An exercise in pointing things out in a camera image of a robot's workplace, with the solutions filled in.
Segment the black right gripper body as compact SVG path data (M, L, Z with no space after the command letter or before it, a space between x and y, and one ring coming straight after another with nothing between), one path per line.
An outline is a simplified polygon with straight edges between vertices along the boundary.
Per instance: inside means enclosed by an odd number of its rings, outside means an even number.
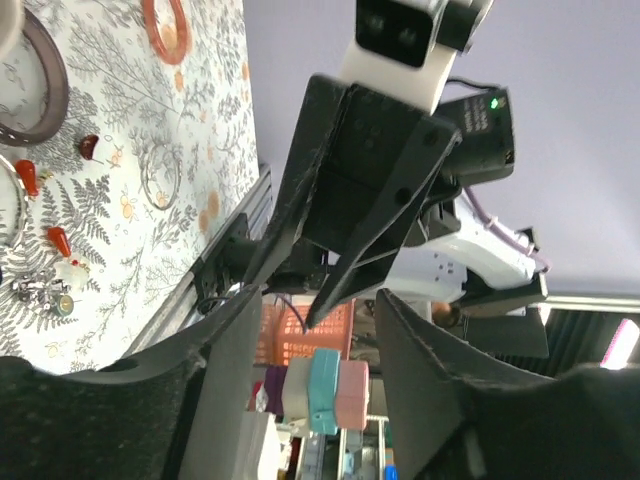
M510 101L482 89L434 115L323 75L307 84L299 133L319 170L303 239L336 254L354 243L373 256L427 241L424 215L459 191L514 169Z

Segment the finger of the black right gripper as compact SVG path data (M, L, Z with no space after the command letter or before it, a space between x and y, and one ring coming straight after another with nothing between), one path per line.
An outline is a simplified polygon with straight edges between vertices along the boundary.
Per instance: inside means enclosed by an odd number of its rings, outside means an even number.
M289 257L299 239L319 168L342 114L345 83L310 78L299 111L273 214L247 266L243 282L262 285Z
M308 311L307 327L379 287L421 214L459 194L455 182L439 178L459 140L454 127L416 127L402 140L360 153L336 144L320 168L304 236L339 258Z

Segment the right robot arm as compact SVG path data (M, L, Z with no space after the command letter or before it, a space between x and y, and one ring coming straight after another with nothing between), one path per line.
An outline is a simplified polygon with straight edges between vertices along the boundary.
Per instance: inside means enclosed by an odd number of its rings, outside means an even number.
M547 289L534 233L505 229L470 192L513 166L503 89L428 114L315 75L273 217L244 280L314 293L308 327L386 286L451 304L461 336L481 350L544 358L535 304Z

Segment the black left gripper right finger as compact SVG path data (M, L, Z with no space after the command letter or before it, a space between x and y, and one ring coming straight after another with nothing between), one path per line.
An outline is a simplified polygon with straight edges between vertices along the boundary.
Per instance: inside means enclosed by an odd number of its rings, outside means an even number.
M638 477L637 368L552 379L470 346L389 290L375 312L400 478Z

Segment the cream navy jewelry box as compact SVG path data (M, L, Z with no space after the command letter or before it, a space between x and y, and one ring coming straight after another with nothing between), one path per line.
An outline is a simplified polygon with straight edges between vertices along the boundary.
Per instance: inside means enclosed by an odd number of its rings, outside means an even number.
M0 60L17 44L23 25L23 1L0 0Z

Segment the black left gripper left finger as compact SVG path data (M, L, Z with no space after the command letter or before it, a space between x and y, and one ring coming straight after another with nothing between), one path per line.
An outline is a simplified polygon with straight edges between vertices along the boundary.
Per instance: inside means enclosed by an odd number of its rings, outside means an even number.
M229 479L262 299L248 286L204 319L100 370L1 360L5 479Z

